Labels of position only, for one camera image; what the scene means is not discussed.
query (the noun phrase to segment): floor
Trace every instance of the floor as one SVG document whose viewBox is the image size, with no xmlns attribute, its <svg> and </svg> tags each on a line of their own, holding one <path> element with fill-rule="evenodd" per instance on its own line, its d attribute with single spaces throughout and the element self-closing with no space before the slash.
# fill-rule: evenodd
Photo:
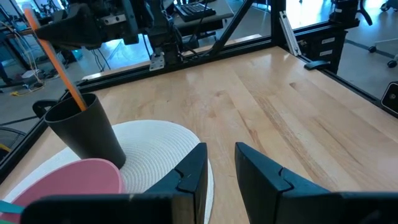
<svg viewBox="0 0 398 224">
<path fill-rule="evenodd" d="M 371 15 L 374 25 L 369 27 L 365 21 L 362 21 L 359 27 L 349 30 L 346 37 L 348 40 L 370 46 L 374 41 L 397 37 L 398 24 L 396 21 L 398 19 L 398 12 L 394 12 L 392 9 L 387 12 L 381 12 L 379 8 L 383 2 L 383 0 L 366 1 L 366 9 Z M 234 12 L 237 12 L 242 5 L 241 0 L 228 0 L 228 3 Z M 293 28 L 327 21 L 331 10 L 331 4 L 328 0 L 303 0 L 302 4 L 298 0 L 287 0 L 287 14 Z M 228 19 L 224 27 L 227 27 L 230 21 L 231 19 Z M 270 35 L 270 24 L 270 14 L 261 5 L 257 6 L 254 4 L 232 34 L 231 39 L 253 34 Z M 224 29 L 218 30 L 216 36 L 220 37 L 223 32 Z M 212 44 L 214 41 L 214 38 L 201 40 L 201 45 Z M 37 47 L 34 49 L 34 54 L 40 53 L 40 49 Z M 389 53 L 393 54 L 394 51 L 391 49 L 391 46 L 387 46 L 381 50 L 392 51 Z M 140 44 L 126 46 L 122 40 L 114 40 L 103 44 L 100 51 L 112 69 L 132 65 L 148 59 L 142 36 L 140 36 Z M 99 52 L 97 50 L 95 52 L 99 56 L 101 65 L 104 65 L 104 60 L 101 58 Z M 68 75 L 73 81 L 78 81 L 85 75 L 97 73 L 100 70 L 95 63 L 95 56 L 92 52 L 83 49 L 82 53 L 83 57 L 78 62 L 71 63 L 67 68 Z M 397 80 L 398 77 L 398 68 L 387 68 L 386 63 L 389 60 L 389 58 L 380 54 L 370 54 L 366 49 L 353 44 L 345 44 L 338 75 L 370 94 L 381 97 L 387 84 Z M 52 69 L 50 63 L 41 64 L 38 67 L 43 70 Z M 8 74 L 13 75 L 23 72 L 16 63 L 7 65 L 6 71 Z M 64 89 L 65 87 L 59 78 L 47 80 L 43 89 L 24 96 L 10 96 L 10 93 L 13 91 L 18 91 L 19 93 L 26 92 L 21 86 L 3 89 L 4 93 L 0 94 L 0 102 L 2 104 L 2 107 L 0 107 L 0 113 L 2 114 L 0 116 L 0 124 L 34 116 L 31 107 L 35 101 L 57 99 L 64 92 Z M 10 124 L 7 127 L 28 132 L 36 122 L 37 119 L 32 119 L 30 121 Z"/>
</svg>

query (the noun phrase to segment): wooden table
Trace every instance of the wooden table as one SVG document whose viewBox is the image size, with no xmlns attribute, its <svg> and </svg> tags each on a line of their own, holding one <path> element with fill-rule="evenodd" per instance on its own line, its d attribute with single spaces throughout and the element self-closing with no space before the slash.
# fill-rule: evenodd
<svg viewBox="0 0 398 224">
<path fill-rule="evenodd" d="M 112 124 L 161 119 L 208 144 L 215 178 L 211 223 L 248 223 L 234 168 L 242 141 L 332 191 L 398 189 L 398 121 L 274 47 L 95 93 Z M 0 195 L 62 150 L 46 130 Z"/>
</svg>

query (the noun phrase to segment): black cup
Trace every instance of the black cup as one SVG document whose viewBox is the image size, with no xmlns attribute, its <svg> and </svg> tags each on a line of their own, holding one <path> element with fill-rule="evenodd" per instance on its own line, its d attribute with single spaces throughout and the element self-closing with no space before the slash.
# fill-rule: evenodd
<svg viewBox="0 0 398 224">
<path fill-rule="evenodd" d="M 111 123 L 92 93 L 82 94 L 87 110 L 81 111 L 73 98 L 51 107 L 44 121 L 80 159 L 101 158 L 122 168 L 126 155 L 112 130 Z"/>
</svg>

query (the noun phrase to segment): black metal frame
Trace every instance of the black metal frame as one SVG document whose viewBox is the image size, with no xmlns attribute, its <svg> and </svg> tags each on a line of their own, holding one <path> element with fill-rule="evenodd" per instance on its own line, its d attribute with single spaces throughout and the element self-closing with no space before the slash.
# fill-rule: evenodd
<svg viewBox="0 0 398 224">
<path fill-rule="evenodd" d="M 238 26 L 240 20 L 244 17 L 247 10 L 250 8 L 251 3 L 254 0 L 246 0 L 244 4 L 241 6 L 238 13 L 235 15 L 233 21 L 229 24 L 228 28 L 222 35 L 221 39 L 218 40 L 213 48 L 206 52 L 206 55 L 202 56 L 198 60 L 187 60 L 182 64 L 172 65 L 169 67 L 165 67 L 161 70 L 149 71 L 149 66 L 142 66 L 139 68 L 134 68 L 125 72 L 118 72 L 112 75 L 107 75 L 104 77 L 95 78 L 92 80 L 83 80 L 80 81 L 77 86 L 82 93 L 88 93 L 91 91 L 100 90 L 103 88 L 109 88 L 111 86 L 120 85 L 123 83 L 133 82 L 136 80 L 153 77 L 156 75 L 161 75 L 169 72 L 173 72 L 176 70 L 194 67 L 197 65 L 201 65 L 208 62 L 214 62 L 217 60 L 221 60 L 224 58 L 234 57 L 241 54 L 247 54 L 251 52 L 255 52 L 257 50 L 262 50 L 274 46 L 284 47 L 286 44 L 286 40 L 284 37 L 284 33 L 282 31 L 282 27 L 279 22 L 279 12 L 286 10 L 286 1 L 285 0 L 271 0 L 271 36 L 268 37 L 260 37 L 253 40 L 247 40 L 244 42 L 225 45 L 226 41 L 230 38 L 231 34 Z M 319 24 L 315 24 L 312 26 L 302 27 L 299 29 L 295 29 L 294 33 L 298 40 L 304 39 L 311 36 L 316 36 L 322 34 L 324 32 L 333 32 L 334 30 L 345 30 L 348 28 L 358 26 L 359 21 L 355 21 L 352 24 L 339 24 L 335 22 L 322 22 Z M 331 74 L 328 71 L 322 71 L 329 77 L 338 81 L 344 86 L 352 89 L 356 93 L 363 95 L 367 100 L 374 101 L 374 97 L 368 97 L 361 91 L 359 88 L 355 88 L 353 85 L 350 85 L 348 82 L 342 79 L 338 79 L 338 77 L 334 74 Z M 63 100 L 69 97 L 69 94 L 65 92 L 65 94 L 59 99 Z M 23 156 L 29 151 L 29 149 L 35 144 L 36 140 L 39 139 L 41 134 L 47 128 L 46 123 L 43 118 L 32 128 L 32 130 L 27 134 L 26 138 L 14 149 L 4 161 L 0 163 L 0 182 L 2 182 L 7 175 L 11 172 L 11 170 L 17 165 L 17 163 L 23 158 Z"/>
</svg>

